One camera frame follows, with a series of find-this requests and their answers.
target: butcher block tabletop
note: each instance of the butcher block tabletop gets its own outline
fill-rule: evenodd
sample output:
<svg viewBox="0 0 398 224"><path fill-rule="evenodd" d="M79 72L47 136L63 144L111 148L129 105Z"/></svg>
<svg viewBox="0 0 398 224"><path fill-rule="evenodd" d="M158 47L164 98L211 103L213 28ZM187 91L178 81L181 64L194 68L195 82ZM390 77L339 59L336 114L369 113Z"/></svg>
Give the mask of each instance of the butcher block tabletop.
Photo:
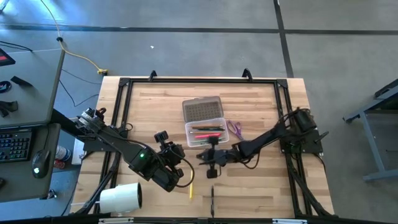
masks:
<svg viewBox="0 0 398 224"><path fill-rule="evenodd" d="M104 77L103 79L96 108L107 109L104 119L106 124L111 124L120 78L126 77ZM287 82L293 109L296 107L309 108L304 80L288 78ZM118 126L124 109L126 89L125 87L123 90ZM283 91L281 90L280 93L284 99ZM127 119L127 122L131 123L134 128L129 132L128 138L144 142L158 151L160 149L155 142L154 134L166 130L169 134L168 141L183 146L185 158L195 168L195 180L193 181L193 198L190 200L189 187L176 187L172 192L166 192L153 181L147 182L139 177L122 160L117 184L140 182L142 185L142 208L124 214L124 216L211 217L211 186L214 185L215 218L294 217L286 161L284 155L280 153L278 141L262 149L258 166L255 169L247 169L238 163L227 164L222 167L219 177L206 178L208 166L199 166L200 161L195 156L208 147L188 147L182 111L182 101L205 96L221 98L224 118L239 121L242 124L243 138L247 140L254 139L271 129L278 120L273 85L262 83L135 83L132 88ZM218 149L231 149L231 145L237 142L239 139L230 133L229 141L220 144ZM303 154L302 157L309 189L323 207L333 213L328 183L321 161L312 154ZM103 158L104 152L94 152L83 161L73 203L85 202L97 188ZM253 159L248 166L253 166L255 163L256 159ZM184 161L177 167L184 171L185 175L179 182L180 185L183 185L190 180L191 171ZM300 190L297 193L300 208L305 211L302 193ZM72 206L71 212L75 212L79 208L81 205Z"/></svg>

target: yellow pencil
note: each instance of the yellow pencil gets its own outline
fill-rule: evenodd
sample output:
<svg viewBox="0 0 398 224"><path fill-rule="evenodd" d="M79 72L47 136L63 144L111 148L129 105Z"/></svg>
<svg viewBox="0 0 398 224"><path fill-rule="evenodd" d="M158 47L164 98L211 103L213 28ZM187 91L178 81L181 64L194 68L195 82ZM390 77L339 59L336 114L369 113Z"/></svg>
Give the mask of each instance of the yellow pencil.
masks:
<svg viewBox="0 0 398 224"><path fill-rule="evenodd" d="M189 185L189 199L192 200L193 198L193 182Z"/></svg>

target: scissors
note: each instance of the scissors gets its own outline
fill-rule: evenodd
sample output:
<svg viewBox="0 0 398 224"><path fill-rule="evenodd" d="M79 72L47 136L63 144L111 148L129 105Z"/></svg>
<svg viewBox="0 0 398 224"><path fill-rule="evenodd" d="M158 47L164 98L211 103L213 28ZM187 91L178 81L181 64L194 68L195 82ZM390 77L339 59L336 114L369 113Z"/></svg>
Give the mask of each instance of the scissors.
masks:
<svg viewBox="0 0 398 224"><path fill-rule="evenodd" d="M241 141L244 141L242 137L242 124L240 122L234 123L231 120L227 120L228 129L234 133Z"/></svg>

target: concrete floor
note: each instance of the concrete floor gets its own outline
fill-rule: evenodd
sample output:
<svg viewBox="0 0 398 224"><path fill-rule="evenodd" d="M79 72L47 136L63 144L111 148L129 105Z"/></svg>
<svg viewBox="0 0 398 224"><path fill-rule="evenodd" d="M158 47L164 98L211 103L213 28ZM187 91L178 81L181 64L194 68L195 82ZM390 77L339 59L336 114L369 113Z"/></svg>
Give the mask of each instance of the concrete floor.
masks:
<svg viewBox="0 0 398 224"><path fill-rule="evenodd" d="M101 27L204 27L277 29L273 0L54 0L48 1L60 24ZM397 30L394 0L280 0L286 29ZM10 0L2 24L53 25L40 1ZM34 50L58 49L55 31L0 29L0 40ZM279 34L184 32L63 31L68 48L86 55L109 75L238 77L249 68L255 77L286 77ZM376 171L362 124L342 117L369 101L373 93L398 75L396 35L286 35L294 77L304 78L318 127L330 134L323 140L331 198L345 218L397 222L398 180L365 183ZM19 51L3 48L7 52ZM95 68L66 56L65 70L100 82ZM75 101L99 92L99 85L62 73ZM55 108L67 116L94 107L96 98L74 108L58 89ZM70 139L61 142L70 144ZM54 174L56 200L0 203L0 219L60 215L67 205L76 171ZM14 208L23 208L23 213Z"/></svg>

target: pen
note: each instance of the pen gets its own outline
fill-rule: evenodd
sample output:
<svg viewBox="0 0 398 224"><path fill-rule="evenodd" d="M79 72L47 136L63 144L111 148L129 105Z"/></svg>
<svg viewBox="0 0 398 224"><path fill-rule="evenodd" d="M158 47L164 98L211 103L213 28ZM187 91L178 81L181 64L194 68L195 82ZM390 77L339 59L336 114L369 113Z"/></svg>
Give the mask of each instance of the pen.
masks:
<svg viewBox="0 0 398 224"><path fill-rule="evenodd" d="M198 126L192 126L191 128L193 129L198 129L198 128L220 128L224 126L223 124L216 124L216 125L198 125Z"/></svg>
<svg viewBox="0 0 398 224"><path fill-rule="evenodd" d="M213 134L213 133L223 133L224 131L189 131L190 134Z"/></svg>
<svg viewBox="0 0 398 224"><path fill-rule="evenodd" d="M223 128L198 128L197 131L225 131Z"/></svg>
<svg viewBox="0 0 398 224"><path fill-rule="evenodd" d="M193 198L193 181L189 185L189 199L192 200L192 198Z"/></svg>
<svg viewBox="0 0 398 224"><path fill-rule="evenodd" d="M191 143L208 143L208 139L191 141Z"/></svg>
<svg viewBox="0 0 398 224"><path fill-rule="evenodd" d="M208 137L220 137L221 133L216 133L216 134L204 134L201 136L195 136L195 138L208 138Z"/></svg>

